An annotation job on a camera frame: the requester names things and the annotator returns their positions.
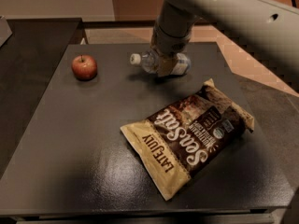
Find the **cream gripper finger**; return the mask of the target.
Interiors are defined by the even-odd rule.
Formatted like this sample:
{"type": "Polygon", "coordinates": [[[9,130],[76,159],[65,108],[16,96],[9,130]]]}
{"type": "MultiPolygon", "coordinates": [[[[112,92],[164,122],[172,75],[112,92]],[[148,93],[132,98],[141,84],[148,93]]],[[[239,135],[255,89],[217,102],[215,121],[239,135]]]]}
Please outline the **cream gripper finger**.
{"type": "Polygon", "coordinates": [[[169,76],[177,62],[178,59],[176,56],[160,55],[158,58],[158,64],[159,64],[157,70],[158,77],[169,76]]]}

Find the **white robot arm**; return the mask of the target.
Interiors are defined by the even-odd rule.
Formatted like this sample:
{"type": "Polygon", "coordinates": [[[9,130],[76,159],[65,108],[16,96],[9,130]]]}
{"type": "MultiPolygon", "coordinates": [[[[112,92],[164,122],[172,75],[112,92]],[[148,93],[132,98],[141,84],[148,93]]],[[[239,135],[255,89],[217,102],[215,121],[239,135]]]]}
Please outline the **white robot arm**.
{"type": "Polygon", "coordinates": [[[151,45],[164,57],[184,50],[204,19],[299,90],[299,10],[273,0],[164,0],[151,45]]]}

